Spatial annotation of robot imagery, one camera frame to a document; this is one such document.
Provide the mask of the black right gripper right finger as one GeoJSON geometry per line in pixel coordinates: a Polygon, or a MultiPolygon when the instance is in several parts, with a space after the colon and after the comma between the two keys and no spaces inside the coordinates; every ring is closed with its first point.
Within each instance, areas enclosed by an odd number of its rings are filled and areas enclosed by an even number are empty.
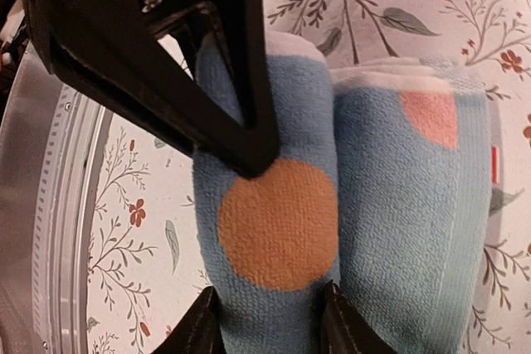
{"type": "Polygon", "coordinates": [[[325,354],[396,354],[329,281],[323,290],[321,352],[325,354]]]}

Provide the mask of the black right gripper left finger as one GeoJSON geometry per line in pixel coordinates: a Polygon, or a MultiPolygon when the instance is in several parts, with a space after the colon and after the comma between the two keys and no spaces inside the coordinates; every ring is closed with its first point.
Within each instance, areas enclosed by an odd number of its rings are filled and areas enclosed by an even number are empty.
{"type": "Polygon", "coordinates": [[[153,354],[224,354],[216,290],[206,287],[153,354]]]}

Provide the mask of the light blue towel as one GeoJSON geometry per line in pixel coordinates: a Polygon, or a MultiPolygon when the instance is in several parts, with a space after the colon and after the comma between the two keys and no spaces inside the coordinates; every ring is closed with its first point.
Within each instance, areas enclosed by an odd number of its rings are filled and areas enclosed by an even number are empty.
{"type": "Polygon", "coordinates": [[[313,353],[328,282],[398,353],[455,353],[491,195],[483,85],[442,57],[328,68],[270,32],[280,156],[238,177],[193,156],[197,228],[229,353],[313,353]]]}

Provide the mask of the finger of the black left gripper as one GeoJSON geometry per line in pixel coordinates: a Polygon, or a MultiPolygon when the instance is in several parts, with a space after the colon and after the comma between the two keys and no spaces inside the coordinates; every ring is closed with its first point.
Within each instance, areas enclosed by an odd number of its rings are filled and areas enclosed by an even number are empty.
{"type": "Polygon", "coordinates": [[[245,24],[212,1],[171,3],[169,35],[190,70],[173,97],[184,120],[245,120],[245,24]]]}
{"type": "Polygon", "coordinates": [[[262,0],[24,0],[24,10],[50,73],[180,152],[201,149],[247,178],[277,158],[262,0]],[[208,35],[241,121],[193,74],[208,35]]]}

